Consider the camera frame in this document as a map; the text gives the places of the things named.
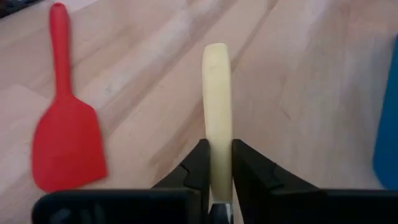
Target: wooden table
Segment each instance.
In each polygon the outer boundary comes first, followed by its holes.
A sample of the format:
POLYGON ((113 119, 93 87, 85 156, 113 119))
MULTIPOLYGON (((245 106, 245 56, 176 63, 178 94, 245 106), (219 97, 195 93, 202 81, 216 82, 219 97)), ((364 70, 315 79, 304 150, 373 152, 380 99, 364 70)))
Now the wooden table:
MULTIPOLYGON (((398 31, 395 0, 64 0, 76 95, 98 113, 109 177, 146 188, 204 137, 201 55, 225 42, 234 136, 319 187, 380 188, 371 165, 398 31)), ((53 97, 44 1, 0 20, 0 222, 44 193, 30 141, 53 97)))

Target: wood grain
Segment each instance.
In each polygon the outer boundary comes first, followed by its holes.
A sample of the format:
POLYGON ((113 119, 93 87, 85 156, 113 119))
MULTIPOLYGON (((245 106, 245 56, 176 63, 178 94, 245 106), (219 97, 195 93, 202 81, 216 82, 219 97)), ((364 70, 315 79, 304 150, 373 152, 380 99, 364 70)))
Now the wood grain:
MULTIPOLYGON (((200 65, 213 42, 229 48, 236 138, 319 187, 381 187, 371 158, 397 1, 62 2, 74 92, 97 110, 109 169, 84 188, 150 187, 205 136, 200 65)), ((53 97, 51 3, 0 20, 1 223, 30 223, 43 195, 29 149, 53 97)))

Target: red spatula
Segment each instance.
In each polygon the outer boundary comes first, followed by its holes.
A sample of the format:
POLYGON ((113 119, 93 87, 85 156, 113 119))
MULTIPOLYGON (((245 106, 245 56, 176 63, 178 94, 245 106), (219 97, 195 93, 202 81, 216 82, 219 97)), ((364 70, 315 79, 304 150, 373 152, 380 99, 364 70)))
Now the red spatula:
POLYGON ((36 127, 32 146, 35 183, 46 192, 70 189, 106 175, 95 110, 72 93, 69 16, 65 6, 50 9, 56 94, 36 127))

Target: spatula handle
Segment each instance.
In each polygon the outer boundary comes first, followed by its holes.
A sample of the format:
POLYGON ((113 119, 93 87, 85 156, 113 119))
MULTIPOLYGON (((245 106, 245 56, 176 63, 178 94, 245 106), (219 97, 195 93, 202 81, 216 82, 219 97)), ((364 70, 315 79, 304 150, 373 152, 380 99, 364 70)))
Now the spatula handle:
POLYGON ((72 94, 69 56, 69 15, 62 3, 50 8, 50 33, 52 40, 56 97, 72 94))
POLYGON ((214 203, 232 202, 231 65, 225 44, 205 47, 202 61, 203 110, 210 143, 210 187, 214 203))

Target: yellow object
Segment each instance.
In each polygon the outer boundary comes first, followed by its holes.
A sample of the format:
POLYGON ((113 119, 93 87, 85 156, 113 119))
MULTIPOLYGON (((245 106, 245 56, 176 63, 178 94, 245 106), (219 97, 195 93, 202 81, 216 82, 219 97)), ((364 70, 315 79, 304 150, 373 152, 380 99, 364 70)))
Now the yellow object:
POLYGON ((225 44, 206 46, 202 61, 206 138, 210 142, 210 185, 215 203, 232 201, 231 66, 225 44))

